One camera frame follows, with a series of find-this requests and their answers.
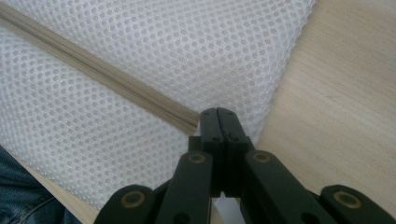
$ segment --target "wooden table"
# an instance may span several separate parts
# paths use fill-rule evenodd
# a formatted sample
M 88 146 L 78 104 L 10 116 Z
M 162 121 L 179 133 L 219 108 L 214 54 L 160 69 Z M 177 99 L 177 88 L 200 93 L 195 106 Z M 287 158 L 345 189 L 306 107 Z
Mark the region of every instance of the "wooden table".
M 396 217 L 396 1 L 319 0 L 258 148 L 315 193 L 347 185 Z M 31 172 L 83 223 L 94 221 L 97 210 Z

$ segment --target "denim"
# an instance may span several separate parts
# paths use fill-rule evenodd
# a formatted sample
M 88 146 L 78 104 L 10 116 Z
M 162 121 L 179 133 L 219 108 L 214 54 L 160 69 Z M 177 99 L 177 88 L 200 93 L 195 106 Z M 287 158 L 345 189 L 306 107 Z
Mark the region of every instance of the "denim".
M 80 222 L 0 146 L 0 224 Z

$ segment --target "honeycomb mesh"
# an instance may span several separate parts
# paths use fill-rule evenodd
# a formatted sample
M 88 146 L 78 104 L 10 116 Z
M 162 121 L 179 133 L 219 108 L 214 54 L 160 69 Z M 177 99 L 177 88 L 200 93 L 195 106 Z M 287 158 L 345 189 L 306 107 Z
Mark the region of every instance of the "honeycomb mesh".
M 201 112 L 226 107 L 257 143 L 315 0 L 1 0 L 121 71 Z M 101 208 L 128 184 L 158 186 L 187 137 L 1 29 L 0 141 Z
M 0 27 L 0 144 L 101 208 L 130 184 L 158 187 L 187 136 Z
M 198 113 L 235 111 L 254 142 L 315 3 L 2 1 Z

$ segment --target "clamp jaw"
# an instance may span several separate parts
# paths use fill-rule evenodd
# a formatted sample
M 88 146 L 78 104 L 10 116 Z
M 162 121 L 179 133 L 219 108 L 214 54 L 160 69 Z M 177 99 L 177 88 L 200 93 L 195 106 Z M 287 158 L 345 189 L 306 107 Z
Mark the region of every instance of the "clamp jaw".
M 172 179 L 155 190 L 118 190 L 96 224 L 209 223 L 211 198 L 241 198 L 246 223 L 396 223 L 360 192 L 330 186 L 320 196 L 305 189 L 273 154 L 255 150 L 234 112 L 207 109 L 201 136 L 190 136 Z

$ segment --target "brass grommet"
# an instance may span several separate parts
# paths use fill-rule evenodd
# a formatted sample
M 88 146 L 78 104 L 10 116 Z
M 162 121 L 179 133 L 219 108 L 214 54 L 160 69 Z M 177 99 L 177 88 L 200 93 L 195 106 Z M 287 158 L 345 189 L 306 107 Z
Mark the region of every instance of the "brass grommet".
M 126 208 L 136 208 L 142 204 L 145 199 L 145 194 L 142 191 L 134 190 L 122 196 L 121 204 Z
M 201 154 L 192 154 L 189 156 L 189 161 L 192 163 L 201 163 L 205 161 L 205 156 Z
M 360 208 L 362 205 L 359 198 L 342 190 L 335 192 L 333 197 L 338 203 L 348 208 Z
M 262 152 L 258 152 L 258 153 L 254 153 L 253 155 L 253 160 L 257 161 L 257 162 L 262 162 L 262 163 L 266 163 L 269 160 L 271 160 L 270 156 L 262 153 Z

